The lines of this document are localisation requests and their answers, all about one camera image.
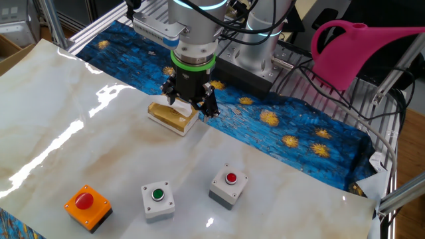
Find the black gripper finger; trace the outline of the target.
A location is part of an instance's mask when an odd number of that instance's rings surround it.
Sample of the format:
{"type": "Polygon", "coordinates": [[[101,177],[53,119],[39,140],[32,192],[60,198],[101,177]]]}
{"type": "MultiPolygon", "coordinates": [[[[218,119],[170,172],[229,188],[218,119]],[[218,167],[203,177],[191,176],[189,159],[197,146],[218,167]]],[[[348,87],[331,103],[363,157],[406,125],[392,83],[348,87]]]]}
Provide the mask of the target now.
{"type": "Polygon", "coordinates": [[[202,98],[202,105],[200,105],[200,111],[202,111],[204,117],[203,122],[207,123],[211,118],[217,118],[220,114],[218,105],[216,102],[215,88],[209,83],[203,85],[205,88],[205,95],[202,98]]]}
{"type": "Polygon", "coordinates": [[[175,89],[175,82],[175,77],[171,75],[160,87],[162,93],[167,96],[167,101],[170,106],[174,104],[176,98],[179,96],[178,91],[175,89]]]}

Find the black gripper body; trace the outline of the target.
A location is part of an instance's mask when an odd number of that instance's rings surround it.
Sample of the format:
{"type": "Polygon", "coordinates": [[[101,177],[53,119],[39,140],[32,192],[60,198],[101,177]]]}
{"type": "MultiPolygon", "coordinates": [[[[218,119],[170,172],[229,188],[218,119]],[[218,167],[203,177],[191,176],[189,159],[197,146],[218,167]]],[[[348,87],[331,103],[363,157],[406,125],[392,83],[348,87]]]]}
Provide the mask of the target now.
{"type": "Polygon", "coordinates": [[[175,93],[186,101],[198,103],[213,93],[211,79],[212,67],[185,67],[175,65],[175,93]]]}

